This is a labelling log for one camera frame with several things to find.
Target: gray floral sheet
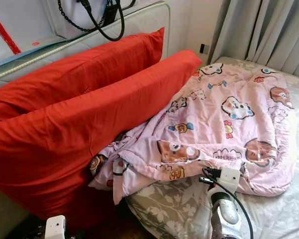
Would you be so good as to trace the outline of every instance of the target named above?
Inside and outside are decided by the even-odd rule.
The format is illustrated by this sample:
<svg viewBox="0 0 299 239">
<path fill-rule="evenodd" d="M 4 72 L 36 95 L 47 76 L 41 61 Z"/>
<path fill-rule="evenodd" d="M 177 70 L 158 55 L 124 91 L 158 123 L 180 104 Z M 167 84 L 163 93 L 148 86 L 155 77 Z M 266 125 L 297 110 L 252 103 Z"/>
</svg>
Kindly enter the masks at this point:
<svg viewBox="0 0 299 239">
<path fill-rule="evenodd" d="M 221 57 L 218 62 L 246 70 L 263 68 L 228 57 Z M 256 239 L 299 239 L 299 77 L 283 74 L 297 116 L 297 167 L 291 186 L 282 195 L 269 198 L 237 193 L 252 220 Z M 126 200 L 142 225 L 157 238 L 209 239 L 210 206 L 206 192 L 207 185 L 199 183 L 195 176 L 153 183 Z M 249 238 L 246 225 L 244 221 L 242 233 Z"/>
</svg>

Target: chain strap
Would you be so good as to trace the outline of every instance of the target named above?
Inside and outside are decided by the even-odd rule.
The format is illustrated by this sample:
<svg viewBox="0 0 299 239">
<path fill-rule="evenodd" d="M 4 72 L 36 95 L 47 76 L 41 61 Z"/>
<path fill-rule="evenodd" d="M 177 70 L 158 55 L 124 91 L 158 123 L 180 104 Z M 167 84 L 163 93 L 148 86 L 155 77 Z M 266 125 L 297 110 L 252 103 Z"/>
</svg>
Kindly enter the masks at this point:
<svg viewBox="0 0 299 239">
<path fill-rule="evenodd" d="M 106 2 L 106 7 L 109 6 L 109 2 L 111 0 L 107 0 Z M 58 5 L 59 5 L 59 10 L 61 12 L 61 15 L 64 16 L 64 19 L 67 20 L 72 26 L 74 26 L 75 28 L 81 30 L 81 31 L 84 31 L 84 32 L 91 32 L 91 31 L 95 31 L 96 30 L 96 27 L 94 28 L 91 28 L 91 29 L 87 29 L 87 28 L 82 28 L 80 26 L 78 26 L 77 24 L 75 24 L 71 19 L 69 19 L 69 17 L 65 14 L 65 12 L 63 11 L 63 8 L 62 8 L 62 5 L 61 5 L 61 0 L 58 0 Z M 101 18 L 100 22 L 99 22 L 99 26 L 101 27 L 101 25 L 103 24 L 103 21 L 104 21 L 104 15 L 103 17 Z"/>
</svg>

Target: pink blanket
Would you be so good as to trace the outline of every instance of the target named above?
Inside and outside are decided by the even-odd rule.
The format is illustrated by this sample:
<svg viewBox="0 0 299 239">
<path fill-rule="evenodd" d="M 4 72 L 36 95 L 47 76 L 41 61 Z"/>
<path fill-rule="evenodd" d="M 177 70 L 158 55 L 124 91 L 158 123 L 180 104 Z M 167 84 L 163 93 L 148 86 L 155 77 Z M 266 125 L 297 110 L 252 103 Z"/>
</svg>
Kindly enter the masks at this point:
<svg viewBox="0 0 299 239">
<path fill-rule="evenodd" d="M 116 204 L 155 181 L 194 176 L 207 166 L 240 169 L 238 192 L 275 196 L 294 174 L 295 111 L 281 74 L 215 63 L 100 154 L 107 161 L 89 186 L 113 187 Z"/>
</svg>

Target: white mattress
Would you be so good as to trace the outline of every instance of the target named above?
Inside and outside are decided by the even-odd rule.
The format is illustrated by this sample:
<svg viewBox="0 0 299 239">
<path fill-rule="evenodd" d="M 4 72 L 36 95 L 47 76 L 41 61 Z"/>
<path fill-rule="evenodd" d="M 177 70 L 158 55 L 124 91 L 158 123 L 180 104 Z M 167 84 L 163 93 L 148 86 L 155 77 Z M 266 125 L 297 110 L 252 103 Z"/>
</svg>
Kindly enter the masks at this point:
<svg viewBox="0 0 299 239">
<path fill-rule="evenodd" d="M 159 1 L 158 3 L 130 13 L 125 16 L 124 19 L 124 36 L 140 32 L 151 33 L 161 27 L 165 27 L 162 59 L 168 56 L 170 10 L 167 3 Z M 117 20 L 104 27 L 103 30 L 106 33 L 119 32 L 120 27 L 121 22 Z M 0 87 L 51 62 L 107 42 L 109 42 L 109 40 L 105 39 L 98 31 L 95 31 L 76 40 L 56 43 L 9 62 L 0 66 Z"/>
<path fill-rule="evenodd" d="M 218 62 L 246 70 L 263 68 L 228 57 L 221 57 Z M 268 198 L 237 194 L 252 220 L 256 239 L 299 239 L 299 77 L 283 74 L 298 118 L 298 161 L 292 185 L 282 195 Z M 198 177 L 157 182 L 129 196 L 127 202 L 143 226 L 157 238 L 209 239 L 207 187 L 198 182 Z M 242 232 L 244 238 L 249 238 L 247 226 L 242 227 Z"/>
</svg>

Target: black power cord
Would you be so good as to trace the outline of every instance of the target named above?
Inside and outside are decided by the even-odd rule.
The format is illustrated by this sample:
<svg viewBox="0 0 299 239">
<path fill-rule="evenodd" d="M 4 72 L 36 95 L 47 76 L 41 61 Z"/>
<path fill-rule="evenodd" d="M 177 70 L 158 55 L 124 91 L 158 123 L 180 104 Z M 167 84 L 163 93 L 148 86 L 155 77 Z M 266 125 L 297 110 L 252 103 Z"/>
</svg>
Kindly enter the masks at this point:
<svg viewBox="0 0 299 239">
<path fill-rule="evenodd" d="M 92 20 L 93 24 L 95 25 L 94 28 L 92 29 L 86 29 L 86 28 L 82 28 L 78 25 L 76 25 L 71 19 L 69 19 L 69 17 L 65 14 L 65 12 L 63 11 L 62 5 L 61 5 L 61 0 L 58 0 L 58 6 L 59 6 L 59 10 L 61 12 L 61 15 L 64 16 L 65 20 L 67 20 L 71 25 L 73 25 L 75 28 L 84 31 L 84 32 L 91 32 L 91 31 L 95 31 L 95 30 L 99 30 L 99 32 L 108 40 L 110 41 L 118 41 L 122 38 L 123 34 L 124 34 L 124 30 L 125 30 L 125 22 L 124 22 L 124 16 L 123 16 L 123 10 L 121 8 L 121 4 L 120 4 L 120 0 L 116 0 L 116 3 L 118 5 L 118 10 L 120 13 L 120 18 L 121 18 L 121 32 L 120 35 L 116 38 L 112 38 L 110 36 L 108 36 L 100 27 L 100 25 L 102 24 L 102 22 L 104 21 L 105 16 L 102 17 L 100 25 L 96 22 L 96 20 L 94 19 L 93 15 L 92 15 L 92 8 L 91 5 L 89 3 L 88 0 L 78 0 L 82 6 L 85 8 L 86 12 L 88 13 L 90 19 Z"/>
<path fill-rule="evenodd" d="M 218 183 L 215 179 L 210 177 L 208 174 L 208 171 L 205 168 L 203 168 L 203 172 L 204 172 L 204 175 L 206 176 L 206 178 L 208 178 L 213 183 L 217 184 L 219 187 L 221 187 L 223 190 L 225 190 L 226 193 L 228 193 L 230 196 L 232 196 L 236 200 L 236 202 L 239 204 L 240 208 L 242 209 L 242 211 L 247 219 L 247 223 L 249 226 L 249 232 L 250 232 L 250 239 L 254 239 L 253 225 L 251 224 L 251 221 L 250 221 L 250 218 L 248 216 L 246 209 L 244 208 L 242 203 L 239 201 L 239 199 L 232 192 L 230 192 L 228 189 L 226 189 L 224 186 L 222 186 L 220 183 Z"/>
</svg>

